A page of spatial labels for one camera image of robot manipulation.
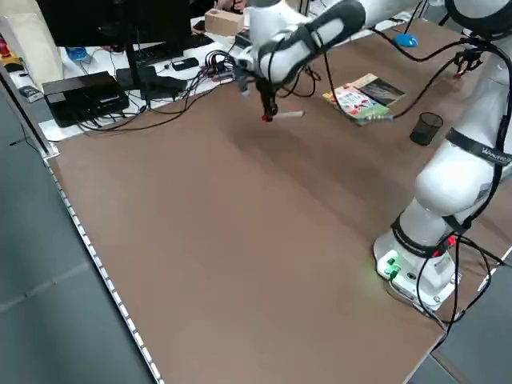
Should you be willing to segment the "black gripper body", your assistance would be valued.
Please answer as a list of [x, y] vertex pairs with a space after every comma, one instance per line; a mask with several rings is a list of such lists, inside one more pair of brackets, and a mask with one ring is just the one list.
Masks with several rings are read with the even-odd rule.
[[261, 100], [275, 99], [274, 86], [268, 80], [265, 78], [258, 78], [255, 81], [255, 85]]

